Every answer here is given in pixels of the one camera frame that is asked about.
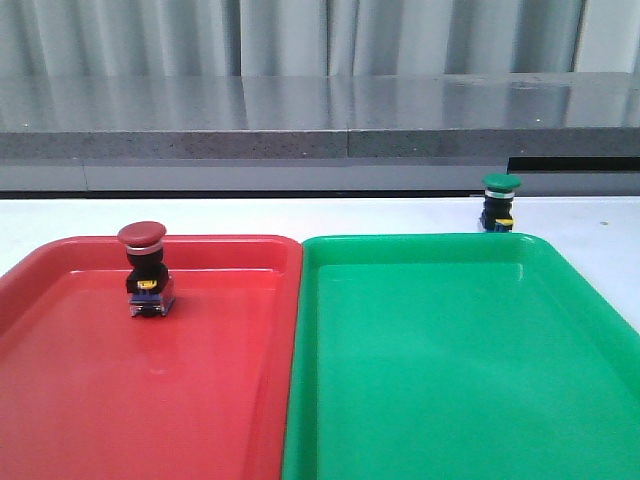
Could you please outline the red mushroom push button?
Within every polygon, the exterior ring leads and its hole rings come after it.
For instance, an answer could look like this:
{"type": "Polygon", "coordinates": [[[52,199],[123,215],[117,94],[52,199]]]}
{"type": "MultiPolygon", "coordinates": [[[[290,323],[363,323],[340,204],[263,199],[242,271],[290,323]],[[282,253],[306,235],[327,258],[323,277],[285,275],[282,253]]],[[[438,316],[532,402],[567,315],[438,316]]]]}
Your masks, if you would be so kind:
{"type": "Polygon", "coordinates": [[[163,263],[165,234],[155,221],[126,225],[117,234],[132,267],[126,278],[132,317],[167,316],[175,301],[174,280],[163,263]]]}

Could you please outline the green mushroom push button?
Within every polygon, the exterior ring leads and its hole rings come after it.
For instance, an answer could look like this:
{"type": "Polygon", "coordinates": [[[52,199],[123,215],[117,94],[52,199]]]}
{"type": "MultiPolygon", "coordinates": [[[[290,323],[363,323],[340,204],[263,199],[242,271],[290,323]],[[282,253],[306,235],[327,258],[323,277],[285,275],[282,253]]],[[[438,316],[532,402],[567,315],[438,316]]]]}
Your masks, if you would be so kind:
{"type": "Polygon", "coordinates": [[[480,224],[485,232],[511,232],[514,220],[511,215],[515,190],[521,186],[516,175],[493,173],[483,178],[485,186],[483,211],[480,224]]]}

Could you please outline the green plastic tray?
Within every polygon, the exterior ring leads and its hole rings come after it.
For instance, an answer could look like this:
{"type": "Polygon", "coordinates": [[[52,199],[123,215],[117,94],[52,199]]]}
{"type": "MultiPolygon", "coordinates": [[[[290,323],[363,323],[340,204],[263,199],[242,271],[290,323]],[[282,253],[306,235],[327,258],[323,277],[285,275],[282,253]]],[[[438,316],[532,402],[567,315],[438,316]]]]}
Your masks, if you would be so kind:
{"type": "Polygon", "coordinates": [[[639,336],[523,234],[318,237],[286,479],[635,479],[639,336]]]}

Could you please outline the grey stone counter ledge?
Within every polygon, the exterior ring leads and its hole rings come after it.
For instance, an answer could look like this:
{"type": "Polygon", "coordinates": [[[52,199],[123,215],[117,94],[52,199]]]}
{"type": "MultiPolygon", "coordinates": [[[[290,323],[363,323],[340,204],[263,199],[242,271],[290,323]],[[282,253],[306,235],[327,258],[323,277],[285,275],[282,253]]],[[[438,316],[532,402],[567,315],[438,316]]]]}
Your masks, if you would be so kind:
{"type": "Polygon", "coordinates": [[[637,195],[624,73],[9,77],[6,198],[637,195]]]}

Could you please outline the red plastic tray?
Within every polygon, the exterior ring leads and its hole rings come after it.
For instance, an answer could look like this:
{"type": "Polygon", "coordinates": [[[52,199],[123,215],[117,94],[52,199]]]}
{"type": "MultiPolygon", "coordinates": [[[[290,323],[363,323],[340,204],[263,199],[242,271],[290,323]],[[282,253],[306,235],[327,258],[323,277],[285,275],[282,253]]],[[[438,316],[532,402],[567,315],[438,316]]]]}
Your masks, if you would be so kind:
{"type": "Polygon", "coordinates": [[[112,237],[44,245],[1,279],[5,479],[276,479],[302,249],[171,236],[175,303],[132,317],[112,237]]]}

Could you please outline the grey pleated curtain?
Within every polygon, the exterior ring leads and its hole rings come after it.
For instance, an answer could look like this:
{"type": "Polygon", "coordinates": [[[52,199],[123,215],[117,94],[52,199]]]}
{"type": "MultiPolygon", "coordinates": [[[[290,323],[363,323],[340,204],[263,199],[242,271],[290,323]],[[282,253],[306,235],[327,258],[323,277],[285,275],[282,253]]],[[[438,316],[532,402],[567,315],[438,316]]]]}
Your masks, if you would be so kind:
{"type": "Polygon", "coordinates": [[[1,73],[360,76],[639,69],[635,1],[5,1],[1,73]]]}

